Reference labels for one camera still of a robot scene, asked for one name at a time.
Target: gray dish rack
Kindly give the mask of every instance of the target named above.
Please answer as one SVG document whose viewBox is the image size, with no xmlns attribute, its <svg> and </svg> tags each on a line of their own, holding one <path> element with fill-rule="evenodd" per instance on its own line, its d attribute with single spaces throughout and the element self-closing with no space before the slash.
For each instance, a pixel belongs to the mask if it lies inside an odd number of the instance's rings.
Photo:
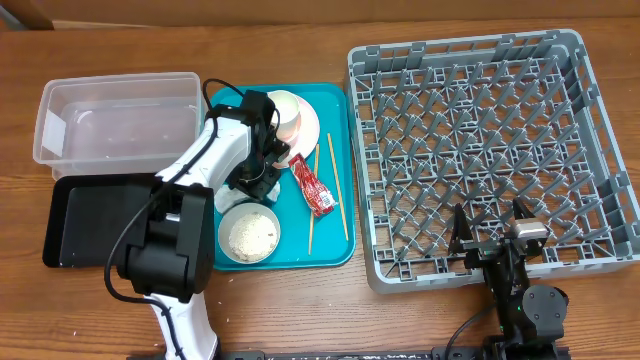
<svg viewBox="0 0 640 360">
<path fill-rule="evenodd" d="M 573 30 L 361 46 L 346 93 L 367 278 L 379 293 L 482 282 L 448 256 L 453 207 L 498 238 L 520 196 L 551 230 L 532 278 L 640 259 L 638 203 Z"/>
</svg>

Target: white cup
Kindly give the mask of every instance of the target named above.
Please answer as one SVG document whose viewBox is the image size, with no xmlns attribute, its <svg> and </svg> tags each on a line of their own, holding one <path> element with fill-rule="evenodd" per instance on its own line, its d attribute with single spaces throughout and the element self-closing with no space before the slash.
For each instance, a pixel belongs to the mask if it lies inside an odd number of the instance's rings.
<svg viewBox="0 0 640 360">
<path fill-rule="evenodd" d="M 298 98 L 291 92 L 285 90 L 276 90 L 268 94 L 269 99 L 273 100 L 276 109 L 280 112 L 280 127 L 276 133 L 276 137 L 284 142 L 290 142 L 298 135 L 300 128 L 300 102 Z M 271 125 L 274 127 L 278 124 L 278 114 L 273 113 Z"/>
</svg>

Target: red packet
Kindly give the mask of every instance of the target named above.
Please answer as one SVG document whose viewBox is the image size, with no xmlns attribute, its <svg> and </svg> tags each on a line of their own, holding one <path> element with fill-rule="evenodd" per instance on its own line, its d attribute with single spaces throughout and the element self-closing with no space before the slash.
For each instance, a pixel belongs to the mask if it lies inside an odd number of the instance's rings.
<svg viewBox="0 0 640 360">
<path fill-rule="evenodd" d="M 313 174 L 302 155 L 294 156 L 289 161 L 289 167 L 313 215 L 322 216 L 330 213 L 338 203 L 333 199 L 329 189 Z"/>
</svg>

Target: teal tray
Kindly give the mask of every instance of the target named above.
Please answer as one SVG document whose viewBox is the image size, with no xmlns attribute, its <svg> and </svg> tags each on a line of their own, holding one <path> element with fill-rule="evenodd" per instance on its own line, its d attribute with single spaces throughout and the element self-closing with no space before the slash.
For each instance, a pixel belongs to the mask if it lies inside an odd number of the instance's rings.
<svg viewBox="0 0 640 360">
<path fill-rule="evenodd" d="M 329 188 L 329 191 L 338 201 L 336 181 L 333 176 L 333 165 L 327 141 L 327 133 L 331 133 L 340 186 L 342 187 L 342 200 L 349 231 L 349 241 L 344 236 L 340 207 L 336 206 L 330 214 L 316 219 L 313 229 L 313 251 L 311 256 L 308 255 L 311 210 L 302 197 L 302 191 L 298 187 L 293 174 L 289 169 L 285 169 L 280 178 L 280 197 L 271 206 L 271 210 L 278 217 L 280 228 L 282 229 L 282 235 L 276 250 L 268 258 L 257 264 L 244 265 L 229 259 L 220 250 L 220 246 L 216 242 L 214 269 L 223 271 L 273 270 L 344 264 L 351 258 L 356 248 L 351 147 L 344 93 L 339 87 L 327 83 L 247 86 L 240 87 L 240 89 L 263 92 L 287 90 L 304 98 L 311 104 L 320 120 L 318 178 Z M 213 96 L 211 102 L 212 104 L 222 103 L 238 106 L 240 105 L 240 96 L 230 89 L 222 89 Z M 314 159 L 315 151 L 307 158 L 307 163 L 312 169 L 315 162 Z M 216 234 L 218 233 L 218 225 L 221 219 L 222 216 L 216 211 Z"/>
</svg>

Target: clear plastic container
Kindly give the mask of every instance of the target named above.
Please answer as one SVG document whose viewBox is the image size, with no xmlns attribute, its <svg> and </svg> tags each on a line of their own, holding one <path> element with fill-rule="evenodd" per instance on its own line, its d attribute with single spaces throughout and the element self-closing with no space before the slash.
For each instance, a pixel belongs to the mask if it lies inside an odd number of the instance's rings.
<svg viewBox="0 0 640 360">
<path fill-rule="evenodd" d="M 44 88 L 33 159 L 67 175 L 157 172 L 186 151 L 202 122 L 195 73 L 97 76 Z"/>
</svg>

